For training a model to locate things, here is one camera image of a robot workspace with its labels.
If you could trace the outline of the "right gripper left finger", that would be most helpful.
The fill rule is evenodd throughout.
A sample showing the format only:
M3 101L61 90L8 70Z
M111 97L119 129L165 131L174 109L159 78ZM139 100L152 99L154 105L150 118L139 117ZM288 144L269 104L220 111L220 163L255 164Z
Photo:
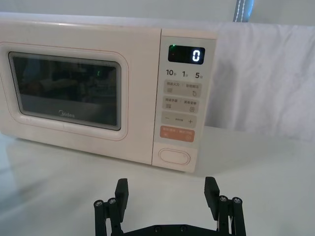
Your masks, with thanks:
M129 191L127 178L118 180L115 197L108 201L96 200L94 202L94 225L96 236L106 236L106 220L111 223L112 236L123 236L121 223L124 219L124 214L127 206Z

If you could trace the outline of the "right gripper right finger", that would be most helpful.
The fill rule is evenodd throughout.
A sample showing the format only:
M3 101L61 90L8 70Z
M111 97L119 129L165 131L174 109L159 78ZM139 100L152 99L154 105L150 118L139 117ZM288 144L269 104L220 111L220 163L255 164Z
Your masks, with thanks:
M210 232L211 236L246 235L242 199L229 199L221 195L214 177L205 177L204 195L213 219L217 222L217 229Z

